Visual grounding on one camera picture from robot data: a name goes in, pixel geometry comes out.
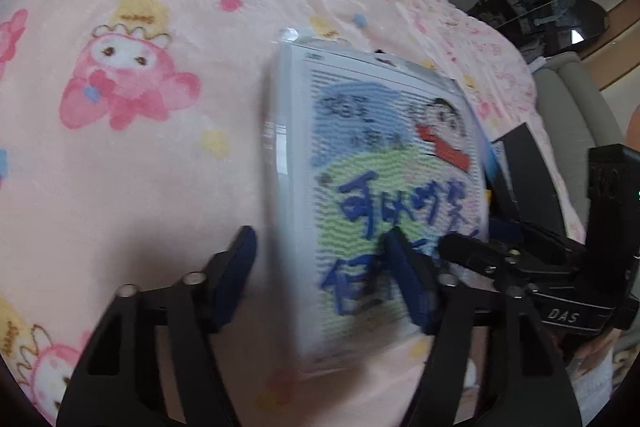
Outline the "pink cartoon print blanket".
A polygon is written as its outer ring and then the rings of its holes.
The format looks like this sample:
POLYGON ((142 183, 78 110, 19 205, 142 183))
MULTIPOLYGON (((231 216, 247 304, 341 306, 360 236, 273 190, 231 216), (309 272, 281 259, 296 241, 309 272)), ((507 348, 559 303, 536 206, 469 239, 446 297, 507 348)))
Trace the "pink cartoon print blanket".
POLYGON ((285 28, 441 72, 491 138, 529 124, 555 167, 521 55, 448 0, 1 0, 1 355, 47 425, 117 286, 265 230, 285 28))

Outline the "grey upholstered headboard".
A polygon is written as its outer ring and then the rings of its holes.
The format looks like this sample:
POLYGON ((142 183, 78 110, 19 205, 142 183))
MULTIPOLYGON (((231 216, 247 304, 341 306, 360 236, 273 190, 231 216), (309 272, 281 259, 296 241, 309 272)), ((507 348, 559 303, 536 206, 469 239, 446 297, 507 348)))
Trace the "grey upholstered headboard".
POLYGON ((547 139, 544 153, 558 193, 566 235, 586 237, 590 148, 623 143, 623 133, 586 65, 575 53, 549 58, 533 73, 536 112, 547 139))

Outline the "cartoon bead art board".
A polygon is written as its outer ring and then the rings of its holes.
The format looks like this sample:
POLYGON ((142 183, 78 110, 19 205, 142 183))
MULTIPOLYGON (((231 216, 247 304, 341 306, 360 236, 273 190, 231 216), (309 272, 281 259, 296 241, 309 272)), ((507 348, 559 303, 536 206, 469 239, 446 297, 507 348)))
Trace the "cartoon bead art board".
POLYGON ((383 236, 400 228, 434 257, 448 233, 487 234, 485 137, 457 83, 288 28, 270 65, 264 137, 297 366, 344 369, 413 335, 383 236))

